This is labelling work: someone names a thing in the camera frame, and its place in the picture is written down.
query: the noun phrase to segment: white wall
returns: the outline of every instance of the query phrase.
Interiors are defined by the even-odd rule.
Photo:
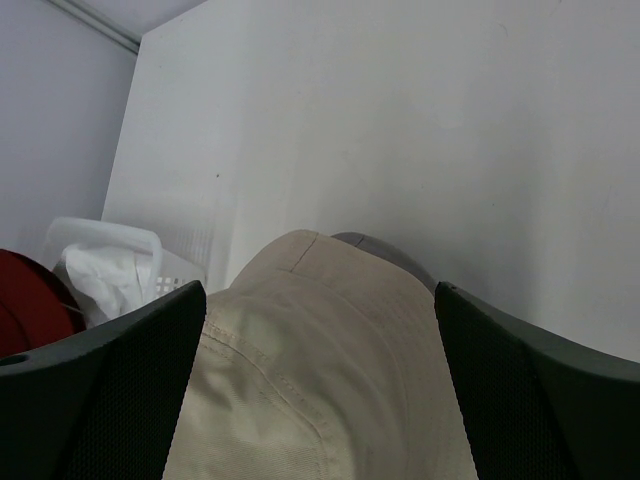
[[[104,218],[209,261],[210,286],[288,230],[359,230],[640,361],[639,19],[629,0],[211,0],[145,36]]]
[[[0,248],[100,218],[135,57],[35,0],[0,2]]]

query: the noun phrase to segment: beige cap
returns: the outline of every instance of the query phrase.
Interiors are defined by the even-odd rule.
[[[433,296],[315,232],[263,249],[208,313],[168,480],[476,480]]]

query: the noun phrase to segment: cap seam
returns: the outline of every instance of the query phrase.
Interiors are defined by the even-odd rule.
[[[270,361],[269,357],[266,356],[261,350],[259,350],[258,348],[256,348],[253,344],[249,343],[248,341],[246,341],[244,338],[242,337],[238,337],[236,335],[234,335],[231,332],[227,332],[225,330],[222,330],[220,327],[218,327],[215,324],[209,323],[207,322],[206,324],[206,328],[214,330],[215,332],[217,332],[219,335],[221,336],[225,336],[228,337],[230,339],[233,339],[235,341],[237,341],[239,344],[241,344],[242,346],[252,350],[259,358],[262,362],[269,362],[269,363],[273,363]],[[293,387],[293,385],[291,385],[291,383],[289,383],[289,381],[287,381],[287,379],[280,373],[280,371],[278,370],[273,370],[274,374],[277,376],[277,379],[282,382],[284,384],[284,386],[291,392],[293,393],[296,397],[297,397],[297,401],[301,404],[301,406],[306,406],[307,409],[309,409],[311,411],[311,413],[313,413],[316,417],[318,417],[320,424],[322,425],[323,429],[326,431],[326,434],[323,435],[322,432],[320,431],[320,426],[316,425],[314,422],[312,422],[308,416],[301,410],[300,407],[296,408],[294,407],[294,405],[291,404],[290,401],[288,401],[284,395],[282,395],[282,393],[280,392],[280,390],[278,389],[278,387],[276,385],[273,384],[273,381],[269,378],[269,376],[266,374],[266,372],[264,372],[260,366],[252,359],[249,357],[249,355],[243,351],[241,351],[239,348],[236,348],[235,346],[229,345],[229,343],[227,342],[223,342],[220,339],[214,337],[213,335],[211,335],[209,332],[206,332],[205,330],[203,330],[202,332],[203,335],[207,336],[208,338],[211,338],[212,340],[215,340],[223,345],[228,346],[229,348],[231,348],[232,350],[234,350],[235,352],[237,352],[239,355],[241,355],[243,358],[245,358],[251,365],[253,365],[256,370],[258,370],[262,376],[265,378],[265,380],[267,380],[267,382],[269,382],[269,384],[274,388],[274,390],[276,391],[276,393],[280,396],[280,398],[282,398],[282,400],[284,402],[287,403],[287,405],[289,405],[294,411],[298,412],[303,418],[305,418],[310,425],[313,427],[313,429],[317,432],[318,437],[320,438],[320,440],[322,441],[322,445],[323,445],[323,449],[325,452],[325,457],[327,460],[327,467],[329,467],[329,464],[333,463],[336,466],[336,469],[338,470],[338,476],[334,476],[331,472],[330,469],[328,468],[329,471],[329,476],[334,479],[334,480],[340,480],[341,478],[343,478],[343,475],[341,473],[341,469],[340,469],[340,462],[337,459],[337,451],[335,448],[331,448],[331,450],[333,451],[333,455],[331,455],[329,453],[329,443],[331,443],[333,441],[333,435],[331,434],[331,427],[329,425],[329,423],[324,419],[324,417],[322,416],[322,414],[316,410],[315,408],[313,408],[313,406],[311,405],[310,402],[308,402],[296,389],[295,387]]]
[[[259,368],[257,368],[257,367],[256,367],[256,365],[255,365],[255,364],[254,364],[254,363],[253,363],[249,358],[247,358],[247,357],[246,357],[245,355],[243,355],[241,352],[239,352],[238,350],[236,350],[235,348],[233,348],[231,345],[228,345],[228,344],[226,344],[226,343],[224,343],[224,342],[221,342],[219,339],[217,339],[217,338],[215,338],[215,337],[212,337],[212,336],[210,336],[210,335],[208,335],[208,334],[205,334],[205,336],[206,336],[207,338],[210,338],[211,340],[213,340],[213,341],[215,341],[215,342],[219,343],[220,345],[222,345],[222,346],[224,346],[224,347],[227,347],[227,348],[229,348],[229,349],[233,350],[235,353],[237,353],[237,354],[238,354],[238,355],[240,355],[242,358],[244,358],[244,359],[249,363],[249,365],[250,365],[251,367],[253,367],[253,368],[254,368],[258,373],[260,373],[260,375],[261,375],[261,376],[266,380],[266,382],[269,384],[269,386],[270,386],[271,388],[273,388],[273,391],[276,393],[276,395],[278,396],[278,398],[280,398],[280,400],[282,400],[282,402],[284,402],[287,406],[289,406],[289,408],[291,408],[291,410],[294,410],[294,411],[295,411],[295,409],[294,409],[291,405],[289,405],[289,402],[287,402],[287,401],[286,401],[286,399],[284,399],[284,398],[282,397],[282,395],[280,395],[280,392],[278,392],[278,390],[277,390],[277,389],[275,388],[275,386],[271,383],[271,381],[270,381],[270,380],[269,380],[269,379],[268,379],[268,378],[267,378],[267,377],[262,373],[262,371],[260,371],[260,369],[259,369]],[[217,354],[217,355],[220,355],[221,357],[226,358],[230,363],[232,363],[232,364],[234,364],[234,365],[238,365],[238,366],[239,366],[239,364],[238,364],[238,362],[237,362],[237,361],[233,360],[230,356],[225,355],[224,353],[222,353],[222,352],[220,352],[220,351],[217,351],[217,350],[216,350],[216,349],[214,349],[213,347],[211,347],[211,346],[209,346],[209,345],[205,345],[204,343],[200,343],[200,346],[201,346],[201,347],[203,347],[203,348],[204,348],[204,349],[206,349],[206,350],[209,350],[210,352],[213,352],[213,353],[215,353],[215,354]],[[263,391],[262,391],[262,389],[261,389],[257,384],[255,384],[255,382],[253,382],[253,383],[254,383],[254,385],[256,386],[256,388],[258,389],[258,393],[259,393],[259,394],[260,394],[260,395],[261,395],[261,396],[262,396],[262,397],[263,397],[267,402],[269,402],[269,404],[271,404],[274,408],[276,408],[278,411],[280,411],[280,412],[281,412],[283,415],[285,415],[287,418],[289,418],[290,420],[292,420],[292,421],[294,421],[295,423],[297,423],[293,418],[291,418],[291,416],[290,416],[290,414],[289,414],[288,412],[286,412],[286,411],[285,411],[281,406],[279,406],[279,405],[277,405],[276,403],[274,403],[273,401],[271,401],[271,400],[269,399],[269,397],[267,396],[267,394],[266,394],[265,392],[263,392]],[[323,441],[323,439],[322,439],[322,436],[320,435],[320,432],[318,432],[318,431],[317,431],[317,429],[315,428],[315,426],[313,425],[313,423],[311,423],[311,422],[310,422],[310,421],[309,421],[309,420],[308,420],[308,419],[307,419],[303,414],[301,414],[301,413],[299,413],[299,412],[296,412],[296,413],[298,413],[298,414],[302,417],[302,419],[303,419],[306,423],[308,423],[308,424],[309,424],[309,426],[311,427],[311,429],[315,432],[316,436],[317,436],[317,437],[318,437],[318,439],[320,440],[320,448],[322,449],[322,454],[323,454],[323,456],[325,456],[325,457],[326,457],[327,452],[326,452],[326,449],[325,449],[325,447],[324,447],[324,441]],[[316,461],[314,462],[314,464],[315,464],[315,467],[316,467],[316,479],[317,479],[317,480],[321,480],[324,476],[322,475],[322,473],[321,473],[321,471],[320,471],[320,463],[319,463],[319,461],[318,461],[318,459],[317,459],[317,458],[316,458]]]
[[[389,356],[393,359],[393,363],[397,369],[398,372],[400,372],[401,374],[400,376],[400,382],[402,384],[402,398],[404,399],[404,430],[405,432],[409,431],[409,424],[410,424],[410,418],[409,418],[409,396],[407,394],[407,385],[405,382],[405,378],[404,378],[404,369],[400,367],[400,362],[398,361],[398,358],[396,357],[396,355],[394,354],[393,350],[391,349],[391,347],[389,346],[389,343],[387,342],[387,338],[386,336],[383,334],[383,332],[381,331],[380,327],[378,327],[373,321],[370,320],[369,316],[367,315],[366,312],[363,312],[360,308],[358,308],[356,305],[354,305],[353,303],[351,303],[347,298],[345,298],[343,295],[341,295],[339,292],[336,292],[333,288],[329,287],[328,285],[326,285],[325,283],[323,283],[321,280],[317,279],[317,278],[312,278],[312,277],[308,277],[305,275],[301,275],[297,272],[289,272],[286,270],[279,270],[282,273],[288,274],[288,275],[293,275],[297,278],[301,278],[307,281],[310,281],[312,283],[315,283],[317,285],[322,286],[322,288],[328,290],[329,292],[331,292],[333,295],[335,295],[336,297],[340,298],[340,300],[342,300],[343,302],[345,302],[347,305],[349,305],[351,308],[353,308],[354,310],[356,310],[358,313],[360,313],[360,316],[364,319],[364,321],[367,323],[367,325],[369,325],[372,330],[375,332],[375,334],[378,336],[378,338],[380,338],[380,340],[382,341],[382,343],[385,345],[385,348],[389,354]]]
[[[300,255],[300,258],[298,258],[298,261],[293,265],[293,267],[291,267],[291,270],[289,270],[289,272],[293,272],[293,271],[296,269],[296,267],[298,266],[298,264],[302,261],[302,259],[303,259],[303,258],[305,257],[305,255],[307,254],[307,252],[308,252],[309,250],[311,250],[311,247],[313,247],[313,246],[315,245],[316,241],[318,240],[318,235],[319,235],[319,234],[317,234],[317,233],[316,233],[316,236],[315,236],[315,237],[313,237],[313,240],[311,240],[311,243],[309,244],[309,246],[305,249],[305,251],[304,251],[304,252],[302,252],[302,254]]]

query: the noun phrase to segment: white cloth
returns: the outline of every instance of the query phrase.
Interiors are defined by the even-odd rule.
[[[165,480],[476,480],[414,277],[313,232],[208,299]]]
[[[103,315],[91,311],[89,326],[113,320],[144,305],[152,258],[118,247],[68,246],[62,252],[71,285],[90,297]]]

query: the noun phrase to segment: black mesh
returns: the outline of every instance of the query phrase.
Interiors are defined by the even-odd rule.
[[[165,308],[152,328],[114,342],[59,468],[66,479],[159,479],[187,386],[202,321],[200,304]]]
[[[479,478],[578,479],[525,347],[454,288],[436,312]]]

